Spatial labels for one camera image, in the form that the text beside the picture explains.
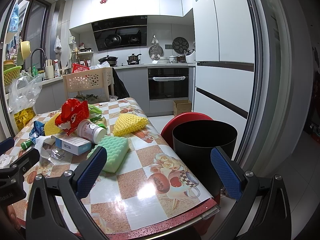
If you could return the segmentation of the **person's left hand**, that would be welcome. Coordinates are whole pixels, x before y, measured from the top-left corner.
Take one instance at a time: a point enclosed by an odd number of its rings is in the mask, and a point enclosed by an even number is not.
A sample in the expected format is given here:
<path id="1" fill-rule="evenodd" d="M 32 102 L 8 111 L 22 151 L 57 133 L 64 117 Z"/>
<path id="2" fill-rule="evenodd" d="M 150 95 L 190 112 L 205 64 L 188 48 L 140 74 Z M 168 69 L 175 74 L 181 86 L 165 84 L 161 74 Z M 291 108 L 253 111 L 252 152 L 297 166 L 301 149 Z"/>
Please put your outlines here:
<path id="1" fill-rule="evenodd" d="M 19 221 L 17 219 L 15 209 L 14 209 L 14 207 L 12 205 L 9 205 L 7 207 L 7 214 L 8 214 L 8 218 L 9 218 L 11 224 L 14 226 L 14 228 L 16 230 L 20 230 L 21 225 L 20 225 L 20 223 L 19 223 Z"/>

